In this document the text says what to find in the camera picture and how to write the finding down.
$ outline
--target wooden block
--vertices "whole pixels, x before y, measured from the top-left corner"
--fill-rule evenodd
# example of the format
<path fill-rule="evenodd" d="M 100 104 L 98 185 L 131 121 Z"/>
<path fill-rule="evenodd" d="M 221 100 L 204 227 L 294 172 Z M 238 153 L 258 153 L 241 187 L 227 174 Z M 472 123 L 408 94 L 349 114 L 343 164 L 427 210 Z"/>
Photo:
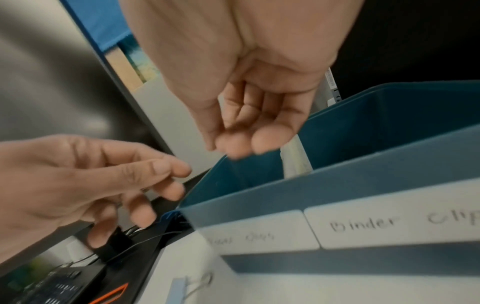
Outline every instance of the wooden block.
<path fill-rule="evenodd" d="M 130 92 L 144 84 L 120 48 L 111 49 L 105 58 Z"/>

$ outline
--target orange object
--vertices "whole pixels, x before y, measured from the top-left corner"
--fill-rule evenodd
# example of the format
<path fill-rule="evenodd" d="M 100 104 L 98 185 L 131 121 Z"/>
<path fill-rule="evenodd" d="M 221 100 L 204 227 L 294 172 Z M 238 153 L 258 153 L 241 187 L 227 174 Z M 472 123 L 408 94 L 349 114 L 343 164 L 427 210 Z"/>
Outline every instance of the orange object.
<path fill-rule="evenodd" d="M 112 290 L 105 295 L 102 295 L 101 297 L 99 297 L 98 299 L 90 302 L 89 304 L 109 304 L 109 303 L 112 303 L 113 301 L 119 299 L 122 296 L 122 294 L 125 292 L 125 289 L 127 288 L 128 285 L 129 284 L 126 283 L 126 284 L 120 286 L 119 288 L 117 288 L 115 290 Z"/>

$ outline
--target binder clip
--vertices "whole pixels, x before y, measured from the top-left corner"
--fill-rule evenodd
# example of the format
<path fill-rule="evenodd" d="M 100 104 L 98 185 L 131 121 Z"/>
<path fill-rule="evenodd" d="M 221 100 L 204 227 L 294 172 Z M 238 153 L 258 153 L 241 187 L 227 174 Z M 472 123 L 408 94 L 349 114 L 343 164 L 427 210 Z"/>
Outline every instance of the binder clip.
<path fill-rule="evenodd" d="M 212 272 L 205 273 L 200 280 L 191 281 L 188 277 L 177 277 L 171 281 L 170 290 L 165 304 L 183 304 L 195 292 L 211 285 L 214 279 Z M 198 284 L 197 287 L 187 292 L 189 286 Z"/>

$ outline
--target hand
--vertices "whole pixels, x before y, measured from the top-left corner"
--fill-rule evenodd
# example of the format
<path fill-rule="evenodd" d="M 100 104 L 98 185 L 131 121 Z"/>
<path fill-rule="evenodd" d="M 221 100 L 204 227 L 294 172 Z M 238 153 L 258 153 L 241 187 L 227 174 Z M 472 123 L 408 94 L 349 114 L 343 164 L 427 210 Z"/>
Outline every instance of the hand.
<path fill-rule="evenodd" d="M 363 0 L 120 3 L 206 147 L 242 158 L 278 149 L 300 130 Z"/>
<path fill-rule="evenodd" d="M 117 227 L 117 203 L 140 227 L 156 214 L 142 189 L 169 200 L 184 194 L 172 177 L 190 167 L 146 145 L 80 136 L 0 143 L 0 262 L 78 220 L 95 222 L 93 247 Z"/>

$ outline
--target fingernail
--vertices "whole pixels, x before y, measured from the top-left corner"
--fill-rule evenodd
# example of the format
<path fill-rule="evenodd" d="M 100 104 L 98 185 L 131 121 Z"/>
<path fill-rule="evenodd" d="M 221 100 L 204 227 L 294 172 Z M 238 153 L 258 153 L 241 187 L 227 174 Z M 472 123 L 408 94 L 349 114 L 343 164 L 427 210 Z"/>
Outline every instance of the fingernail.
<path fill-rule="evenodd" d="M 169 173 L 172 170 L 172 166 L 167 161 L 156 161 L 153 163 L 153 170 L 156 175 L 162 175 Z"/>

